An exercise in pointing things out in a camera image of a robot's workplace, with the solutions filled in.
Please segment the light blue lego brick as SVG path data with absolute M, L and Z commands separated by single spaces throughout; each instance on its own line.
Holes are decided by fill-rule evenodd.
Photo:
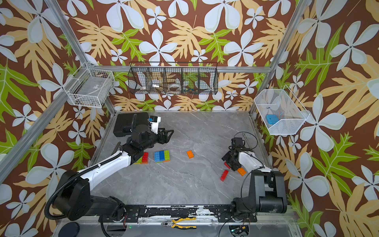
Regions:
M 154 161 L 156 163 L 160 162 L 160 152 L 155 152 L 154 153 Z

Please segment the dark blue upturned lego brick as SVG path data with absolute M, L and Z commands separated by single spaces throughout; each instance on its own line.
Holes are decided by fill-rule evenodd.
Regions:
M 159 152 L 159 161 L 160 162 L 165 161 L 165 151 L 160 151 Z

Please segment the long red lego brick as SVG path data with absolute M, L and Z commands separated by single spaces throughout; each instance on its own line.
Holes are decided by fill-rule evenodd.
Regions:
M 228 174 L 229 174 L 229 171 L 228 171 L 228 170 L 224 170 L 224 172 L 222 173 L 222 175 L 221 175 L 221 177 L 220 177 L 220 180 L 221 180 L 222 182 L 224 182 L 225 179 L 226 179 L 226 177 L 228 176 Z

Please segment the small orange upturned lego brick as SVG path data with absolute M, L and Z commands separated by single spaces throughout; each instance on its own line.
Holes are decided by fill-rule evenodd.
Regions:
M 194 154 L 193 154 L 192 151 L 187 151 L 187 155 L 188 155 L 188 158 L 189 158 L 189 159 L 194 158 Z

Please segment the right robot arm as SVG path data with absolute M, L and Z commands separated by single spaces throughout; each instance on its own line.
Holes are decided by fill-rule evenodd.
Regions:
M 229 171 L 239 173 L 245 178 L 244 182 L 250 179 L 247 196 L 243 196 L 245 184 L 242 184 L 240 196 L 232 200 L 231 207 L 226 211 L 228 220 L 237 222 L 249 219 L 255 222 L 257 213 L 286 213 L 288 202 L 284 175 L 267 167 L 245 145 L 243 138 L 232 138 L 229 151 L 222 157 L 227 170 L 223 172 L 221 181 L 225 181 Z

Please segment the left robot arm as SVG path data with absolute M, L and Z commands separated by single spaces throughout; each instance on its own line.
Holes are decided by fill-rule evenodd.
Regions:
M 170 141 L 174 130 L 159 127 L 160 121 L 160 117 L 151 116 L 146 124 L 137 124 L 137 116 L 134 115 L 130 137 L 125 144 L 118 143 L 111 156 L 78 172 L 66 171 L 46 202 L 45 217 L 75 221 L 83 216 L 100 216 L 122 220 L 125 204 L 120 199 L 94 196 L 91 191 L 109 176 L 136 163 L 146 149 Z

